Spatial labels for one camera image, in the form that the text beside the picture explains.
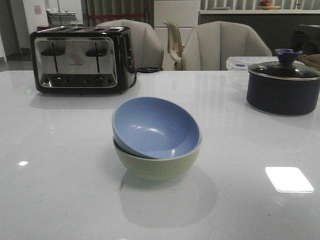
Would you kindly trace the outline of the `beige upholstered chair right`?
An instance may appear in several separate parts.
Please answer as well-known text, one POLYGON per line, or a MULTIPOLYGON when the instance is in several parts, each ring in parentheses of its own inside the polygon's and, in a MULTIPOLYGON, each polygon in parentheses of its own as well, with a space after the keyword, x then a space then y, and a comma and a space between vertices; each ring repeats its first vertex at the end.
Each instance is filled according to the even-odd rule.
POLYGON ((224 71, 229 57, 271 57, 272 51, 250 26, 227 21, 197 25, 182 52, 184 71, 224 71))

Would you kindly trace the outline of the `white cabinet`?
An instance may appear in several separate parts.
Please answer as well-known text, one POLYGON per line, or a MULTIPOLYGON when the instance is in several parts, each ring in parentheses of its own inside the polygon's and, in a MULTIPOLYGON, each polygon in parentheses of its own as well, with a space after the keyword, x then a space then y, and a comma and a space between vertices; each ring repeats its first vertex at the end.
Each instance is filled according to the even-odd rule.
POLYGON ((174 69, 174 60, 168 53, 168 28, 164 22, 171 21, 177 24, 181 43, 184 45, 192 27, 198 25, 200 10, 199 0, 155 0, 154 30, 164 49, 162 67, 165 71, 174 69))

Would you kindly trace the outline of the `black and chrome toaster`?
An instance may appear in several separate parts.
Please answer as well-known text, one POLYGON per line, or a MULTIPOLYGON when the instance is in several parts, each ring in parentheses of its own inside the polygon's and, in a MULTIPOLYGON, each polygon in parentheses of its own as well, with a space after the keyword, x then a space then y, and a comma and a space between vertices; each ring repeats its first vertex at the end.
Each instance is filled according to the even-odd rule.
POLYGON ((126 26, 58 26, 29 39, 35 86, 43 94, 121 94, 136 83, 126 26))

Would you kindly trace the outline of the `cream office chair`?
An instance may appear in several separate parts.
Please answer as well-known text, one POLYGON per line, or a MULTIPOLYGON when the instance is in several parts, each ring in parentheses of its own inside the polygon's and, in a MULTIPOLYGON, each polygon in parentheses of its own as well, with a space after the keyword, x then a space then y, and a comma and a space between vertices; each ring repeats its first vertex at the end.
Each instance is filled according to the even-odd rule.
POLYGON ((163 21, 167 27, 167 52, 169 53, 171 59, 174 61, 173 69, 176 71, 183 70, 182 53, 183 44, 181 40, 181 34, 178 25, 172 21, 163 21))

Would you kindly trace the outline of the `blue plastic bowl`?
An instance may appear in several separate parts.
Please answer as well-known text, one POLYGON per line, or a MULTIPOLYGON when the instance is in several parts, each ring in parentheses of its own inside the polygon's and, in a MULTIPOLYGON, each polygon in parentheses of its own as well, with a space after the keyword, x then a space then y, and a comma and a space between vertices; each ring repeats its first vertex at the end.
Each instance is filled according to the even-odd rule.
POLYGON ((148 159, 185 155, 201 142, 195 119, 179 105, 156 97, 137 97, 112 115, 115 142, 125 152, 148 159))

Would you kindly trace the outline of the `glass pot lid blue knob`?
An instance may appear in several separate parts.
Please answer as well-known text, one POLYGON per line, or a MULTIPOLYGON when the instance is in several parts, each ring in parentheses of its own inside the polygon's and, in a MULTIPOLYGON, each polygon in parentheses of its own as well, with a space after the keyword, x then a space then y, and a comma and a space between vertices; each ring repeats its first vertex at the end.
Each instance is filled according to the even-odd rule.
POLYGON ((277 48, 274 50, 277 61, 266 61, 248 66, 248 72, 260 77, 290 81, 315 81, 320 79, 320 71, 295 61, 303 54, 302 50, 277 48))

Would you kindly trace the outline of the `dark blue cooking pot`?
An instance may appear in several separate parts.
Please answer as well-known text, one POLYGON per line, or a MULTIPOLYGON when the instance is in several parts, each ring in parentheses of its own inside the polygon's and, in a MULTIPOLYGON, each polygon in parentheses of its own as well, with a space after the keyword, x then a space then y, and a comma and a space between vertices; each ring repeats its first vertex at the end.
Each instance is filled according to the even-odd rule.
POLYGON ((264 112, 300 116, 316 109, 320 80, 288 80, 249 74, 246 100, 264 112))

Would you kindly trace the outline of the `green plastic bowl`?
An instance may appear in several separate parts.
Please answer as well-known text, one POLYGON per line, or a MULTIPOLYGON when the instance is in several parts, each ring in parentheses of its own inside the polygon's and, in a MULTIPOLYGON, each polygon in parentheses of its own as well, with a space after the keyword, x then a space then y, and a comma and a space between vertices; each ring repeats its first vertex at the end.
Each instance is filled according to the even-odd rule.
POLYGON ((152 181, 163 181, 176 178, 187 172, 195 163, 201 145, 187 154, 164 159, 151 159, 131 155, 122 150, 113 139, 119 160, 133 175, 152 181))

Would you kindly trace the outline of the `beige upholstered chair left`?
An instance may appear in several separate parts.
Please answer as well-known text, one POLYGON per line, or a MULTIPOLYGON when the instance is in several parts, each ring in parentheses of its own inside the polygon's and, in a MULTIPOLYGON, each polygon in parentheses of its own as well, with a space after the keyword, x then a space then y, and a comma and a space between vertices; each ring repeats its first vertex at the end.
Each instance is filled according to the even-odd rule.
POLYGON ((103 22, 98 27, 130 28, 134 66, 136 68, 162 68, 164 48, 151 25, 129 19, 103 22))

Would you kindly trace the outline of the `brown cloth item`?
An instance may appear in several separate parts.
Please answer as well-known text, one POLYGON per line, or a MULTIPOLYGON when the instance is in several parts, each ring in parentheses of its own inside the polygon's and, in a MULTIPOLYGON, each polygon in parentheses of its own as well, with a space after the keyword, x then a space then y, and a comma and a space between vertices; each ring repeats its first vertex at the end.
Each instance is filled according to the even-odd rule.
POLYGON ((297 60, 306 66, 320 70, 320 54, 300 55, 297 60))

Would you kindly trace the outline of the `beige upholstered chair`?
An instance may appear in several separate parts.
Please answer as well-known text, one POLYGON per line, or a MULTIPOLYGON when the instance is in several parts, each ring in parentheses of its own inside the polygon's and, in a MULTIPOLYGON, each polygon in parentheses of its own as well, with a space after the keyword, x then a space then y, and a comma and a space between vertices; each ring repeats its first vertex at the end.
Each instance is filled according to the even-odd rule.
POLYGON ((162 68, 164 48, 151 25, 129 19, 103 22, 98 27, 130 28, 134 66, 136 68, 162 68))
POLYGON ((197 25, 182 52, 184 71, 224 71, 229 57, 271 57, 272 51, 250 26, 227 21, 197 25))

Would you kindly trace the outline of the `fruit bowl on counter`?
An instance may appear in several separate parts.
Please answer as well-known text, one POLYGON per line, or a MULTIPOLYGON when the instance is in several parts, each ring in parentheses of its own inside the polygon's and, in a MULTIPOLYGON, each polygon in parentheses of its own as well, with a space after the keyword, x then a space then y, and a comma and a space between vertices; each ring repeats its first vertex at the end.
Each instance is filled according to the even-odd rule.
POLYGON ((261 9, 261 10, 278 10, 278 9, 281 8, 281 6, 274 5, 269 0, 261 0, 258 3, 258 8, 261 9))

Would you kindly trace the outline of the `clear plastic container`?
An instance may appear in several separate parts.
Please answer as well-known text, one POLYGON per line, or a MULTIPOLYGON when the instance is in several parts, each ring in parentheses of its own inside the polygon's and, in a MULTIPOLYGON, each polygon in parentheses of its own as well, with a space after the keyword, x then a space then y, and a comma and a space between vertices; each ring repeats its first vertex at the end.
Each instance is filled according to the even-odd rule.
POLYGON ((253 64, 278 61, 276 56, 230 56, 226 60, 227 70, 244 70, 253 64))

